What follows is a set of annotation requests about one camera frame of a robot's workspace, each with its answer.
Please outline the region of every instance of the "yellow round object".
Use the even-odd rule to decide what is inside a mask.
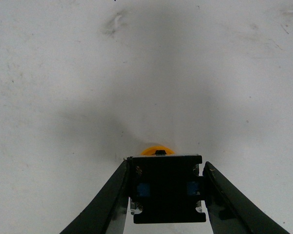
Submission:
[[[165,150],[167,155],[174,155],[175,152],[167,147],[161,146],[161,145],[157,145],[157,146],[152,146],[150,148],[147,148],[146,150],[144,150],[141,155],[146,155],[146,156],[153,156],[155,155],[155,152],[157,150]]]

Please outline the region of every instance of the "black bracket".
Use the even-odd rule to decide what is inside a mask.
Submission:
[[[134,223],[205,222],[215,234],[289,234],[257,208],[211,163],[199,176],[199,155],[129,157],[61,234],[122,234],[128,198]]]

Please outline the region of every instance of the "white surface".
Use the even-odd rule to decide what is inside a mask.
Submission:
[[[59,233],[153,143],[293,234],[293,0],[0,1],[0,234]]]

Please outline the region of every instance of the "blue component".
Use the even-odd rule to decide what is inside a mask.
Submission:
[[[187,182],[187,195],[196,196],[199,195],[199,182],[191,181]]]
[[[143,196],[143,197],[150,196],[150,184],[147,184],[147,183],[138,184],[137,196]]]

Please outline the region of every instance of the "orange object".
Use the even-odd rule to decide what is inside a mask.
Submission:
[[[146,155],[146,156],[153,156],[157,150],[165,150],[167,155],[174,155],[175,152],[167,147],[157,145],[157,146],[152,146],[150,148],[147,148],[144,150],[141,155]]]

